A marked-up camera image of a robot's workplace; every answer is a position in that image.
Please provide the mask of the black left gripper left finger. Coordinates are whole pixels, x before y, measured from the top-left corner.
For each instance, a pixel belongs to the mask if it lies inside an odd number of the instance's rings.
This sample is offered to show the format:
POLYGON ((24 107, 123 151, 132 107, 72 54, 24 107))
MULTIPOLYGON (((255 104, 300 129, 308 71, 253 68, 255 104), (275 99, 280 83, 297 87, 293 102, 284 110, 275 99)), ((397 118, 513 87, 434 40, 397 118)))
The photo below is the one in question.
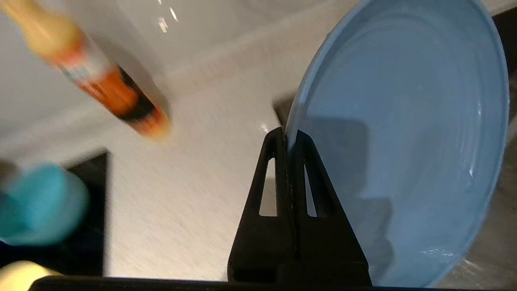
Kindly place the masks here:
POLYGON ((282 127, 264 137, 260 156, 227 264, 229 282, 275 283, 283 265, 295 258, 294 214, 282 127), (267 166, 274 160, 276 215, 260 215, 267 166))

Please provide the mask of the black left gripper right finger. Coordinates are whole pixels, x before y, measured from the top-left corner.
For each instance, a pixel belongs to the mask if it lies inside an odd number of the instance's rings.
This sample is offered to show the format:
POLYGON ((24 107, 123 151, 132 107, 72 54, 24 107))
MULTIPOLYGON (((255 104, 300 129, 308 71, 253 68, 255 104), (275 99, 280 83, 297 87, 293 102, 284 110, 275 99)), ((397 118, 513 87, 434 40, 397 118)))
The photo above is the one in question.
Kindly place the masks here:
POLYGON ((297 131, 292 147, 296 271, 304 282, 370 286, 369 265, 312 138, 297 131))

